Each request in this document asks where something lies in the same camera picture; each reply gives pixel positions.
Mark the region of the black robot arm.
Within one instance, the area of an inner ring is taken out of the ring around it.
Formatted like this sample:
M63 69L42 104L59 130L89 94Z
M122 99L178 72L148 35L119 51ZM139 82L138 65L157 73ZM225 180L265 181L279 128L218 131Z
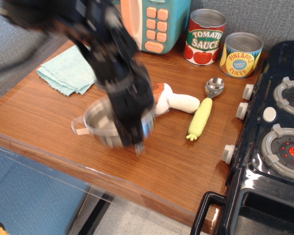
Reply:
M85 130L111 148L145 150L153 131L155 101L148 71L135 61L137 45L109 0L3 0L11 24L67 36L93 69L106 97L84 113Z

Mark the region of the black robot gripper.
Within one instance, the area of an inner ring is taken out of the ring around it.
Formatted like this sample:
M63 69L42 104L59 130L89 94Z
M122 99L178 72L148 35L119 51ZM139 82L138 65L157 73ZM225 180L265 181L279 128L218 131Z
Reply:
M108 87L115 124L122 144L133 145L136 155L145 154L144 140L153 131L155 101L145 66L135 66Z

